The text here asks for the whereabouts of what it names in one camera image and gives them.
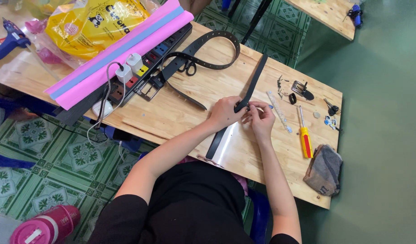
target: yellow screwdriver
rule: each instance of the yellow screwdriver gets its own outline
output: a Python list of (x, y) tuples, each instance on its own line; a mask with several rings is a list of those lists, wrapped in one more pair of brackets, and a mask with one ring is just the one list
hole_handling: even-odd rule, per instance
[(300, 113), (301, 113), (301, 121), (303, 123), (303, 127), (300, 128), (301, 130), (301, 143), (303, 144), (303, 152), (305, 158), (313, 158), (313, 151), (312, 151), (312, 144), (310, 142), (309, 132), (307, 131), (307, 127), (304, 126), (304, 118), (303, 118), (303, 110), (300, 106)]

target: black shirt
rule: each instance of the black shirt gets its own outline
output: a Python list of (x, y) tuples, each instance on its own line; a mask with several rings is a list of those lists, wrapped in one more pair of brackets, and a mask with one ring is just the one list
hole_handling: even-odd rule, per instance
[[(244, 191), (226, 170), (178, 164), (161, 175), (149, 206), (136, 195), (115, 198), (101, 213), (91, 244), (253, 243), (243, 228)], [(286, 234), (270, 244), (298, 244)]]

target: black scissors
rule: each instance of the black scissors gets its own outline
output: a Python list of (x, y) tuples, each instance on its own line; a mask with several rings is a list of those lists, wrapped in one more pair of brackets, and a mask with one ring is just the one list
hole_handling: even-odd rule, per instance
[[(191, 67), (193, 67), (194, 68), (194, 72), (193, 73), (190, 73), (189, 72), (189, 70), (190, 70), (190, 68)], [(188, 75), (188, 76), (193, 76), (195, 73), (196, 73), (196, 64), (193, 62), (193, 61), (189, 61), (189, 60), (187, 60), (186, 62), (185, 62), (185, 64), (184, 64), (184, 67), (183, 67), (183, 69), (178, 69), (178, 71), (179, 72), (184, 72), (185, 71), (185, 73)]]

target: plastic ruler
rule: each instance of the plastic ruler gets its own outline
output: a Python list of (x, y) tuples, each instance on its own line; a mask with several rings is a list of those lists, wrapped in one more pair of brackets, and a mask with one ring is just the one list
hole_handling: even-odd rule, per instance
[(289, 127), (286, 122), (285, 114), (281, 111), (279, 104), (276, 101), (276, 98), (274, 97), (273, 93), (271, 91), (266, 91), (266, 94), (268, 95), (268, 98), (270, 99), (272, 106), (274, 107), (274, 110), (276, 111), (277, 115), (280, 118), (281, 123), (285, 127), (285, 130), (287, 130), (289, 133), (292, 132), (291, 127)]

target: black leather belt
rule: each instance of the black leather belt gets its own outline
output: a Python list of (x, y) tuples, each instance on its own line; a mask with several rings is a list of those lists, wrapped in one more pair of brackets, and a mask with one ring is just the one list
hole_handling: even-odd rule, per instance
[[(246, 96), (243, 98), (243, 100), (234, 108), (234, 112), (239, 112), (242, 108), (247, 107), (250, 98), (253, 95), (253, 91), (255, 90), (256, 83), (258, 82), (259, 76), (262, 73), (262, 70), (265, 66), (266, 60), (268, 59), (268, 55), (264, 54), (262, 55), (262, 58), (259, 61), (259, 65), (256, 68), (255, 74), (253, 75), (252, 81), (250, 82), (250, 86), (247, 90)], [(208, 149), (206, 158), (212, 159), (214, 157), (215, 151), (217, 151), (218, 145), (220, 144), (220, 141), (226, 131), (226, 128), (223, 128), (221, 131), (217, 132), (214, 136), (214, 140), (212, 140), (211, 146)]]
[[(194, 57), (194, 54), (207, 41), (211, 40), (214, 37), (220, 37), (220, 36), (224, 37), (224, 38), (227, 38), (235, 46), (236, 53), (235, 53), (235, 57), (232, 60), (232, 62), (230, 62), (228, 64), (218, 65), (218, 64), (208, 63), (208, 62), (205, 62), (203, 60), (200, 60), (200, 59)], [(226, 69), (227, 67), (231, 66), (235, 62), (235, 60), (238, 58), (240, 50), (241, 50), (241, 48), (239, 47), (239, 41), (232, 33), (227, 32), (227, 31), (222, 31), (222, 30), (221, 31), (216, 30), (216, 31), (208, 32), (205, 35), (203, 35), (203, 36), (197, 38), (195, 41), (193, 41), (182, 52), (172, 52), (172, 53), (168, 53), (167, 55), (164, 56), (161, 67), (163, 67), (164, 61), (167, 60), (168, 58), (171, 58), (171, 57), (176, 57), (176, 58), (174, 58), (172, 60), (172, 62), (170, 64), (168, 64), (159, 74), (157, 74), (155, 76), (152, 76), (149, 79), (148, 82), (152, 85), (152, 87), (157, 89), (157, 91), (151, 97), (149, 97), (145, 93), (141, 93), (141, 89), (143, 88), (143, 86), (140, 88), (140, 91), (138, 93), (140, 95), (142, 95), (145, 99), (151, 100), (156, 95), (158, 90), (164, 86), (164, 83), (167, 82), (167, 84), (170, 87), (172, 87), (172, 89), (175, 90), (177, 93), (179, 93), (179, 95), (181, 95), (184, 98), (186, 98), (187, 100), (193, 102), (194, 104), (196, 104), (200, 108), (203, 108), (203, 109), (206, 110), (206, 107), (203, 104), (201, 104), (198, 101), (194, 100), (193, 98), (185, 95), (183, 92), (181, 92), (178, 89), (176, 89), (175, 87), (173, 87), (167, 80), (170, 77), (172, 77), (172, 75), (175, 74), (175, 72), (178, 71), (181, 68), (181, 66), (183, 66), (184, 64), (187, 66), (188, 62), (194, 62), (194, 63), (199, 64), (200, 66), (208, 68), (208, 69)]]

